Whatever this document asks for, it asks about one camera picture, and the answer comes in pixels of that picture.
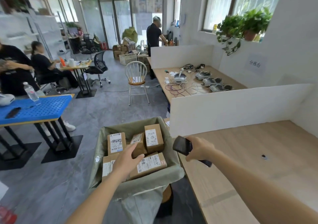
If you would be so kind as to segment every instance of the black handheld device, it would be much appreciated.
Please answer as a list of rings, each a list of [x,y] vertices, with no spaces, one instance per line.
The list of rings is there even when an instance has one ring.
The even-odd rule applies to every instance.
[[[12,109],[5,118],[14,118],[21,110],[21,107]]]
[[[185,137],[178,136],[173,143],[172,149],[177,151],[180,154],[187,156],[192,150],[192,143]],[[208,160],[199,160],[199,161],[208,167],[212,166],[212,162]]]

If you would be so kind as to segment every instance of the blue object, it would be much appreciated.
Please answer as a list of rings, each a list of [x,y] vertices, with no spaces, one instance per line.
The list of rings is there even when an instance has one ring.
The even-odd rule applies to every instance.
[[[8,106],[0,107],[0,125],[59,118],[71,100],[71,95],[40,98],[39,105],[31,99],[15,100]],[[5,118],[17,107],[21,110],[14,118]]]

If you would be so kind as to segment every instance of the white partition panel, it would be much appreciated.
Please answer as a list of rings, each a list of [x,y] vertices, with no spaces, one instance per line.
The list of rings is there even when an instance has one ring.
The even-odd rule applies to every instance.
[[[173,98],[170,134],[190,135],[289,120],[313,84],[295,84]]]
[[[185,45],[151,48],[151,68],[173,68],[186,64],[212,65],[213,45]]]

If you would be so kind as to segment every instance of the left hand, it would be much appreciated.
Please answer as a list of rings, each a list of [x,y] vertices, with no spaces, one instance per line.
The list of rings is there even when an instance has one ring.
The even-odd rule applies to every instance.
[[[138,163],[141,162],[141,160],[145,157],[144,154],[139,155],[135,159],[131,157],[131,154],[133,153],[133,150],[136,148],[136,146],[137,143],[133,145],[127,145],[126,148],[120,152],[113,165],[112,173],[119,175],[121,181],[125,181],[130,172],[132,172]]]
[[[20,64],[14,62],[14,61],[11,61],[11,60],[8,60],[5,64],[5,67],[7,69],[17,69],[20,67]]]

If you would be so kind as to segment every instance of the hand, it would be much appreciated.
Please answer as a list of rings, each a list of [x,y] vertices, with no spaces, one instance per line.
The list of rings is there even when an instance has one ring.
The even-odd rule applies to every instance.
[[[193,135],[188,136],[187,139],[192,143],[192,151],[185,157],[186,161],[209,159],[209,150],[215,149],[212,143]]]
[[[121,178],[120,180],[122,181],[127,179],[130,172],[132,172],[138,163],[141,162],[141,160],[145,157],[144,154],[139,155],[135,159],[131,157],[131,154],[133,153],[133,150],[136,148],[136,146],[137,143],[133,145],[127,145],[126,148],[119,154],[113,165],[112,173],[117,173]]]
[[[14,61],[11,61],[11,60],[8,60],[6,63],[5,63],[5,67],[7,69],[17,69],[20,67],[20,64],[14,62]]]

